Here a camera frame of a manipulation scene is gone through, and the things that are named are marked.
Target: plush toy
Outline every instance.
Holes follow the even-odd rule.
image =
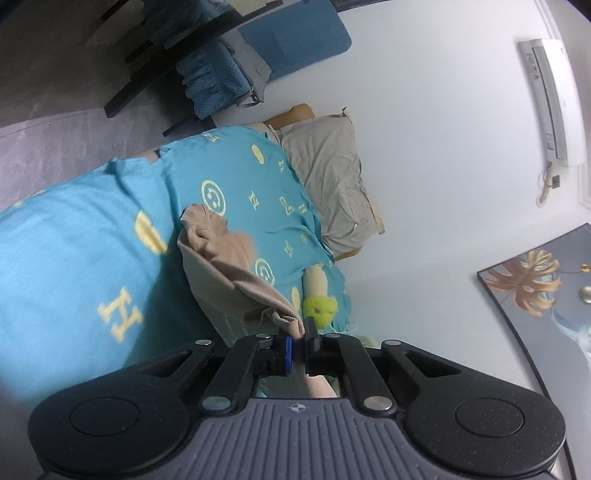
[[[304,272],[304,318],[313,317],[318,330],[329,327],[339,311],[336,298],[329,297],[329,282],[322,264],[306,268]]]

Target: white wall-mounted air conditioner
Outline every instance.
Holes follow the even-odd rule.
[[[583,117],[573,71],[560,40],[519,42],[534,91],[546,158],[566,167],[587,160]]]

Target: gray pillowcase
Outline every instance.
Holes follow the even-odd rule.
[[[336,257],[384,232],[363,187],[355,131],[344,111],[287,125],[277,137],[320,212],[324,243]]]

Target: leaf painting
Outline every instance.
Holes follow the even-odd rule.
[[[555,299],[549,299],[549,292],[558,290],[560,277],[553,280],[541,280],[552,275],[560,264],[550,252],[542,249],[532,250],[520,257],[511,258],[501,264],[507,273],[493,268],[486,270],[491,279],[484,279],[491,290],[505,291],[507,295],[501,304],[513,297],[513,303],[523,312],[541,317],[546,310],[554,306]]]

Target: blue bedsheet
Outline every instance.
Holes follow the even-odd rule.
[[[0,383],[35,402],[163,350],[212,338],[184,276],[179,218],[206,203],[251,234],[254,271],[289,300],[327,267],[346,326],[344,279],[285,152],[247,127],[112,160],[0,213]]]

